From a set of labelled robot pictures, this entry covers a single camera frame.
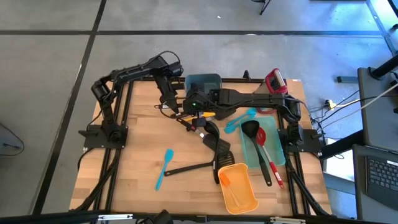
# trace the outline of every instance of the red tool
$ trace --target red tool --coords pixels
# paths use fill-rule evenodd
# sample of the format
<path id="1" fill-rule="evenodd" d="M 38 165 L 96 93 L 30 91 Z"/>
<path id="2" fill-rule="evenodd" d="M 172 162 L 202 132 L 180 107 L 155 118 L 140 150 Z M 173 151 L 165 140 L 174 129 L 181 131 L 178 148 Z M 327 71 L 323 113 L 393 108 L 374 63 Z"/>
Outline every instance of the red tool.
<path id="1" fill-rule="evenodd" d="M 282 75 L 280 74 L 279 68 L 274 68 L 265 79 L 265 83 L 267 85 L 269 93 L 287 93 L 287 86 L 285 84 Z M 275 113 L 276 110 L 267 110 L 263 111 L 260 108 L 257 108 L 257 112 L 260 114 L 272 114 Z"/>
<path id="2" fill-rule="evenodd" d="M 276 169 L 276 166 L 275 166 L 274 162 L 271 160 L 271 157 L 269 156 L 266 147 L 264 146 L 264 144 L 266 143 L 266 132 L 261 127 L 259 128 L 259 130 L 257 132 L 256 142 L 257 142 L 257 144 L 262 146 L 262 149 L 266 153 L 269 165 L 271 166 L 271 169 L 272 169 L 272 171 L 273 171 L 273 173 L 275 175 L 275 178 L 278 181 L 279 187 L 281 187 L 283 189 L 284 188 L 284 183 L 283 183 L 282 179 L 280 178 L 278 170 Z"/>

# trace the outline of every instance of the wooden tabletop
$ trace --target wooden tabletop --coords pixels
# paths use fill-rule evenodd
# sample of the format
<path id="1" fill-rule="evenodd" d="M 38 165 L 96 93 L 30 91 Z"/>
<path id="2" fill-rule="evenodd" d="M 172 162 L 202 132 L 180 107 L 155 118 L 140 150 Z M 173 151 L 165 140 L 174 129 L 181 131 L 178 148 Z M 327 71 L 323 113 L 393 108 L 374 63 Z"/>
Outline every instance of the wooden tabletop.
<path id="1" fill-rule="evenodd" d="M 252 93 L 259 84 L 223 83 L 223 88 L 231 88 L 241 93 Z M 300 80 L 287 80 L 289 93 L 305 101 L 303 85 Z M 129 132 L 126 147 L 122 150 L 118 176 L 114 190 L 112 211 L 159 213 L 166 209 L 177 214 L 227 215 L 221 187 L 213 180 L 211 167 L 204 167 L 177 175 L 164 177 L 159 191 L 155 184 L 164 164 L 166 149 L 174 150 L 174 157 L 167 169 L 210 162 L 214 152 L 201 143 L 198 134 L 187 132 L 176 120 L 166 118 L 154 105 L 159 104 L 160 92 L 155 82 L 134 82 L 131 104 L 127 119 Z M 124 91 L 122 102 L 126 97 Z M 100 108 L 96 105 L 94 115 Z M 238 108 L 237 112 L 222 121 L 215 121 L 220 129 L 221 138 L 231 143 L 231 152 L 235 162 L 244 162 L 239 131 L 226 134 L 223 128 L 226 123 L 243 114 L 247 108 Z M 308 111 L 302 106 L 303 128 L 312 128 Z M 104 149 L 94 149 L 81 162 L 80 171 L 73 191 L 70 208 L 76 208 L 93 190 L 100 175 Z M 301 153 L 305 183 L 317 202 L 324 210 L 331 213 L 329 199 L 323 180 L 320 161 L 312 154 Z M 249 169 L 249 178 L 254 195 L 259 201 L 256 210 L 245 215 L 278 215 L 292 214 L 285 166 L 278 167 L 284 181 L 281 189 L 274 178 L 272 187 L 264 182 L 260 169 Z M 104 207 L 107 186 L 101 200 Z M 300 191 L 295 186 L 298 210 L 303 213 Z"/>

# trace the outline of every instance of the black slotted turner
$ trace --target black slotted turner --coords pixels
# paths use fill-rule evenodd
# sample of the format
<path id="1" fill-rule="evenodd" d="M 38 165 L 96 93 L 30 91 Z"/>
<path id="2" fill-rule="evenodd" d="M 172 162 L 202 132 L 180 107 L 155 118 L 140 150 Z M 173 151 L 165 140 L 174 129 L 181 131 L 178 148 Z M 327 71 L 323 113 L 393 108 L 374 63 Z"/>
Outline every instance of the black slotted turner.
<path id="1" fill-rule="evenodd" d="M 190 170 L 194 170 L 194 169 L 198 169 L 198 168 L 202 168 L 202 167 L 212 166 L 213 161 L 214 160 L 212 160 L 210 162 L 202 163 L 202 164 L 181 167 L 181 168 L 174 169 L 174 170 L 168 170 L 168 171 L 164 172 L 164 176 L 167 177 L 167 176 L 179 174 L 179 173 L 185 172 L 185 171 L 190 171 Z M 217 165 L 218 165 L 219 169 L 224 166 L 229 166 L 232 164 L 235 164 L 235 158 L 231 151 L 221 152 L 217 155 Z"/>

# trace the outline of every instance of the orange plastic container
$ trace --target orange plastic container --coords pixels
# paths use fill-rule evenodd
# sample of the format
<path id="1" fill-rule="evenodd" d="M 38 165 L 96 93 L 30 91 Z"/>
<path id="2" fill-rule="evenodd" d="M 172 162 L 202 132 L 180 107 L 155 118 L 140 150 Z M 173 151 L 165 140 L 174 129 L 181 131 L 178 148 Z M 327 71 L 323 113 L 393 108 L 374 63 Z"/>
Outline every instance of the orange plastic container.
<path id="1" fill-rule="evenodd" d="M 239 163 L 222 167 L 218 171 L 218 176 L 220 176 L 221 173 L 224 173 L 231 182 L 229 188 L 220 183 L 225 206 L 230 214 L 237 215 L 250 212 L 259 206 L 259 202 L 254 197 L 246 164 Z M 235 203 L 231 191 L 234 193 L 239 206 Z"/>

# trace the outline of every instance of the blue spatula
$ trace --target blue spatula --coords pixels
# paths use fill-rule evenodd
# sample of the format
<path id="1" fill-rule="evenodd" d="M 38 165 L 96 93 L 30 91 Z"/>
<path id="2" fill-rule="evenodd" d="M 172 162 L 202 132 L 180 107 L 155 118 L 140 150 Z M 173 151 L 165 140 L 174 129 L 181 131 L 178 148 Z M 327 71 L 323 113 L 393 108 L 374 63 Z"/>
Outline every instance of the blue spatula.
<path id="1" fill-rule="evenodd" d="M 172 149 L 167 149 L 166 155 L 164 156 L 164 165 L 162 172 L 160 172 L 159 179 L 157 179 L 155 190 L 158 191 L 160 189 L 160 185 L 162 185 L 163 173 L 166 171 L 167 164 L 173 159 L 174 151 Z"/>

